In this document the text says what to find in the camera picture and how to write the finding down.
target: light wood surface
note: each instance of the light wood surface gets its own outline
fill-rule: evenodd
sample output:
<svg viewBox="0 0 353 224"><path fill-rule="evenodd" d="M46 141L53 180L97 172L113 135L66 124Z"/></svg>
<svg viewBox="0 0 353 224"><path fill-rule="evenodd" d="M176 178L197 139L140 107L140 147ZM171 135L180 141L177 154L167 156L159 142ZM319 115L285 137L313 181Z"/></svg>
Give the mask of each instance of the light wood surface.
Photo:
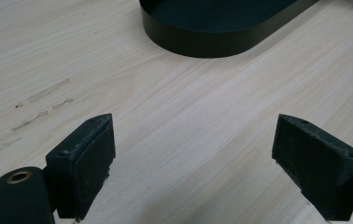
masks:
<svg viewBox="0 0 353 224"><path fill-rule="evenodd" d="M326 223L271 149L280 113L353 146L353 1L207 60L148 39L137 0L0 0L0 176L104 113L117 158L82 223Z"/></svg>

